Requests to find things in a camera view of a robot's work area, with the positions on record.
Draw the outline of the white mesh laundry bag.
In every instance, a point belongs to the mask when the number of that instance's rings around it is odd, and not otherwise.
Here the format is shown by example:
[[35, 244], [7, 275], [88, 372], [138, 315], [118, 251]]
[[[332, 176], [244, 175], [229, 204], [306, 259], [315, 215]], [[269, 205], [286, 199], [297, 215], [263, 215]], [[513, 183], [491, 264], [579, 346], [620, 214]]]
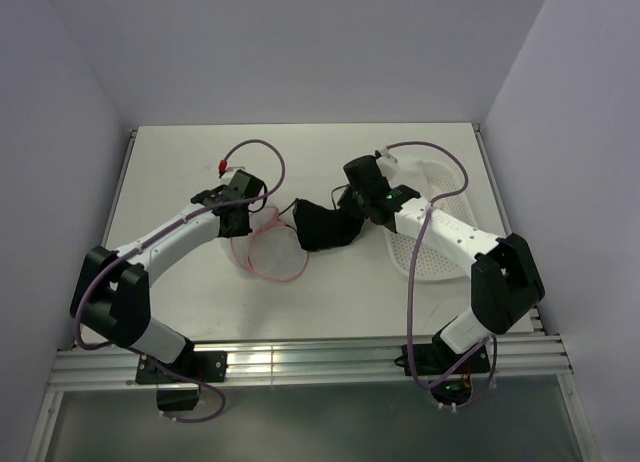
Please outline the white mesh laundry bag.
[[290, 283], [306, 270], [309, 253], [296, 231], [280, 218], [275, 206], [266, 206], [249, 218], [246, 236], [221, 239], [220, 245], [239, 269], [275, 283]]

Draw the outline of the black bra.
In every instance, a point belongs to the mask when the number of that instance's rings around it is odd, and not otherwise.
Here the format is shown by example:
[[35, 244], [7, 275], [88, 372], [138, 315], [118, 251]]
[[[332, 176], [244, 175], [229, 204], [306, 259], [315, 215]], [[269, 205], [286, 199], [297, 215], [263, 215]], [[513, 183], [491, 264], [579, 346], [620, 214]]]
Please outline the black bra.
[[360, 235], [365, 218], [353, 215], [334, 200], [334, 193], [343, 189], [342, 195], [350, 192], [350, 186], [338, 186], [331, 192], [331, 209], [306, 199], [296, 198], [283, 209], [283, 215], [292, 210], [294, 231], [301, 248], [307, 252], [319, 252], [350, 245]]

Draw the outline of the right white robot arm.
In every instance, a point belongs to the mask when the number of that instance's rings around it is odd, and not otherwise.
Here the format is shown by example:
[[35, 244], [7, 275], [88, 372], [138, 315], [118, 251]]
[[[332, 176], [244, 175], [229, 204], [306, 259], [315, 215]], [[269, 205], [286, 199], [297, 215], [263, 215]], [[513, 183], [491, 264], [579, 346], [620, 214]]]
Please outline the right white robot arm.
[[348, 189], [342, 205], [437, 251], [470, 279], [469, 307], [433, 338], [433, 360], [441, 370], [457, 370], [476, 342], [505, 334], [544, 298], [541, 276], [523, 237], [484, 232], [437, 208], [412, 187], [393, 187], [380, 156], [358, 157], [343, 171]]

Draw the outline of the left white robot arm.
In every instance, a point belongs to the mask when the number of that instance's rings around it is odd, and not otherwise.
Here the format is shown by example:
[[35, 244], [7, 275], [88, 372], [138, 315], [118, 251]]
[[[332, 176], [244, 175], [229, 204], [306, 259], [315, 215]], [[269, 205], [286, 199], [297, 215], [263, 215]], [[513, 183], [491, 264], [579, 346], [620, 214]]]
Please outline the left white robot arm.
[[150, 290], [196, 248], [249, 234], [249, 205], [264, 191], [262, 180], [234, 169], [223, 184], [196, 194], [147, 235], [114, 250], [91, 249], [70, 306], [74, 336], [80, 337], [86, 327], [107, 344], [155, 358], [172, 381], [190, 377], [195, 368], [193, 342], [152, 317]]

